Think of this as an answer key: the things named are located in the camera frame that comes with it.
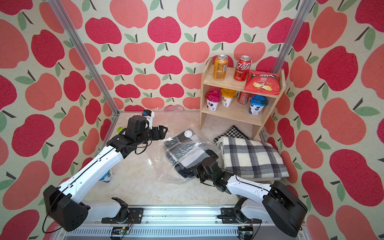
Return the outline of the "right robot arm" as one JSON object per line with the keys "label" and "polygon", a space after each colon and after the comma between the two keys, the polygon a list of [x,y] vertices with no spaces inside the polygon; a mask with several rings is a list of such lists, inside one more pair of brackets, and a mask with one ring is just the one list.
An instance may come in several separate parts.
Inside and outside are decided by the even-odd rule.
{"label": "right robot arm", "polygon": [[284,234],[297,237],[308,212],[305,204],[280,182],[261,184],[223,170],[212,158],[206,158],[192,172],[201,184],[211,181],[222,193],[241,198],[225,217],[235,218],[240,224],[272,222]]}

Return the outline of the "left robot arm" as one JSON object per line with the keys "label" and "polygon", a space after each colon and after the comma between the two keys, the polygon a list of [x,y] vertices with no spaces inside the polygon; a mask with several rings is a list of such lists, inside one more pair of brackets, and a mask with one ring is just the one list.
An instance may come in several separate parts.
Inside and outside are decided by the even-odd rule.
{"label": "left robot arm", "polygon": [[91,188],[115,165],[138,149],[144,151],[153,142],[163,140],[168,128],[154,127],[153,115],[135,115],[126,128],[107,142],[101,152],[78,173],[58,187],[50,185],[44,190],[47,216],[67,232],[84,222],[108,219],[118,224],[130,219],[128,204],[119,198],[107,203],[84,202]]}

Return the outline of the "black white check scarf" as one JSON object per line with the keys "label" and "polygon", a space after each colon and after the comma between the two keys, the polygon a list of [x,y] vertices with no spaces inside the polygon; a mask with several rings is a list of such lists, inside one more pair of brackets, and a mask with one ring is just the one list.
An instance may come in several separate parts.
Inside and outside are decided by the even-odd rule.
{"label": "black white check scarf", "polygon": [[218,160],[219,156],[213,145],[210,142],[203,141],[194,131],[194,135],[190,139],[184,136],[184,132],[166,140],[164,149],[166,157],[177,173],[186,179],[194,177],[192,167],[202,162],[205,158],[210,157]]}

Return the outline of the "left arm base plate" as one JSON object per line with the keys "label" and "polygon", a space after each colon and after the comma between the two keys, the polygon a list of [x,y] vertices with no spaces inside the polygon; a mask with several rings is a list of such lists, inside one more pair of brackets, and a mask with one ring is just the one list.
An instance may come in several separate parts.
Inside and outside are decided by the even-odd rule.
{"label": "left arm base plate", "polygon": [[102,224],[140,224],[143,219],[143,208],[122,207],[114,218],[103,218]]}

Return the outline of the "clear plastic vacuum bag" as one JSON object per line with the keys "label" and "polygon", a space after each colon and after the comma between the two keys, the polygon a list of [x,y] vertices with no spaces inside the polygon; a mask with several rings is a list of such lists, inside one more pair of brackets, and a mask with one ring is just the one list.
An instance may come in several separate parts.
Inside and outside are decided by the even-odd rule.
{"label": "clear plastic vacuum bag", "polygon": [[168,128],[165,138],[153,141],[148,153],[158,182],[184,184],[195,178],[193,169],[206,158],[223,165],[220,149],[199,128],[199,116],[177,107],[155,112],[153,125]]}

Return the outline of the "black white houndstooth scarf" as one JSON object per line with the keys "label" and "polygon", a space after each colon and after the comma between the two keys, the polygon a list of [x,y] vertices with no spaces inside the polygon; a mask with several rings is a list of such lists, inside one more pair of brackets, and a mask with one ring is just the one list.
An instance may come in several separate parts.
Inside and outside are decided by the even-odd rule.
{"label": "black white houndstooth scarf", "polygon": [[231,126],[226,132],[214,138],[214,143],[216,144],[221,137],[232,137],[250,140],[250,138],[241,132],[236,126]]}

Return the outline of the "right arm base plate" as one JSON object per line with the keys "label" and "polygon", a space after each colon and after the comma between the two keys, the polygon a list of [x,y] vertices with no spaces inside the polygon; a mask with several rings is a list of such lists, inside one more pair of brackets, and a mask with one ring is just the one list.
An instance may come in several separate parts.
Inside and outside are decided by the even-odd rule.
{"label": "right arm base plate", "polygon": [[221,220],[223,224],[251,225],[262,223],[262,220],[247,218],[240,210],[235,210],[235,208],[221,208],[217,219]]}

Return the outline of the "cream grey plaid scarf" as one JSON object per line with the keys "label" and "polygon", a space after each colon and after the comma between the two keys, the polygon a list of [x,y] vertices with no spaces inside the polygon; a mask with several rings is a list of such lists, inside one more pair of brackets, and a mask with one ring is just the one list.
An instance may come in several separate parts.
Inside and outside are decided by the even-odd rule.
{"label": "cream grey plaid scarf", "polygon": [[271,144],[221,137],[216,145],[221,149],[224,168],[239,177],[269,181],[290,176],[282,157]]}

